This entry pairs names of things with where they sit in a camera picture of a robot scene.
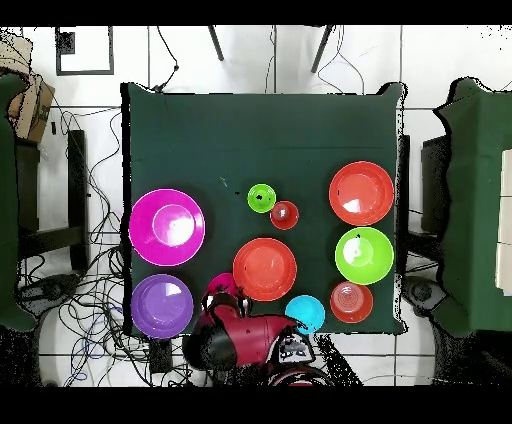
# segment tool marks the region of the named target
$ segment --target table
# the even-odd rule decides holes
[[[254,313],[284,313],[300,294],[326,307],[321,332],[392,333],[403,331],[393,318],[394,273],[370,286],[372,314],[362,323],[343,324],[331,313],[329,297],[343,277],[334,263],[339,238],[351,226],[331,210],[329,183],[342,166],[369,160],[394,179],[397,160],[396,107],[401,85],[379,95],[190,95],[155,94],[122,84],[125,247],[125,327],[137,332],[129,313],[132,289],[145,277],[169,273],[182,279],[199,300],[217,274],[231,271],[233,258],[256,237],[287,244],[298,263],[293,288],[274,302],[256,302]],[[293,201],[299,223],[286,232],[247,205],[247,192],[268,183],[278,199]],[[175,188],[192,196],[203,210],[206,236],[199,252],[176,267],[155,267],[131,249],[128,220],[143,194]],[[394,242],[394,211],[374,226]]]

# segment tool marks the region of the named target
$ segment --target black border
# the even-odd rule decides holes
[[[132,298],[132,244],[128,236],[128,225],[132,211],[132,167],[130,150],[130,94],[128,92],[129,83],[121,83],[121,148],[123,154],[123,216],[121,217],[121,251],[123,254],[123,277],[124,277],[124,296],[123,296],[123,332],[131,336],[133,330],[131,298]]]

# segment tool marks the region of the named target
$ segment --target dark green tablecloth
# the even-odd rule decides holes
[[[442,240],[442,280],[450,296],[434,318],[454,336],[512,331],[512,297],[495,283],[501,154],[512,149],[512,93],[458,80],[439,114],[452,147],[446,176],[450,215]]]
[[[374,309],[364,322],[343,324],[329,308],[332,289],[344,280],[334,249],[351,228],[331,210],[329,183],[358,160],[375,162],[395,177],[400,84],[373,96],[164,95],[135,84],[123,85],[122,92],[130,124],[124,146],[131,153],[131,199],[125,200],[133,204],[150,190],[175,188],[198,202],[206,220],[203,246],[183,265],[155,267],[132,251],[134,287],[159,272],[181,278],[194,297],[195,319],[206,285],[232,270],[237,251],[253,238],[273,237],[290,247],[298,274],[286,296],[256,303],[255,313],[284,313],[292,297],[309,294],[326,309],[321,332],[403,331],[393,318],[393,271],[369,286]],[[249,209],[247,192],[256,183],[271,185],[278,199],[298,206],[295,228],[279,231],[267,214]],[[375,227],[394,244],[393,211]]]

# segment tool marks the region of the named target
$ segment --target chair leg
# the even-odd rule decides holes
[[[320,41],[320,45],[318,46],[318,51],[316,52],[315,61],[313,62],[313,67],[311,68],[311,72],[314,74],[318,69],[318,64],[320,63],[320,59],[322,59],[322,55],[324,54],[325,46],[327,45],[327,41],[329,40],[329,35],[331,34],[332,28],[334,25],[326,25],[324,35],[322,37],[322,41]]]
[[[210,36],[212,37],[213,45],[215,46],[215,51],[217,52],[217,57],[222,62],[224,60],[224,55],[220,49],[219,39],[217,38],[214,25],[208,25],[208,31],[210,31]]]

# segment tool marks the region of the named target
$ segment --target small red bowl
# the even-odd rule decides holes
[[[329,186],[334,213],[347,224],[361,227],[380,221],[393,205],[393,182],[372,162],[353,162],[341,168]]]
[[[332,313],[340,321],[356,324],[370,315],[373,308],[372,292],[367,286],[345,281],[332,291]]]
[[[292,202],[281,200],[270,211],[270,221],[280,230],[293,228],[299,220],[299,210]]]

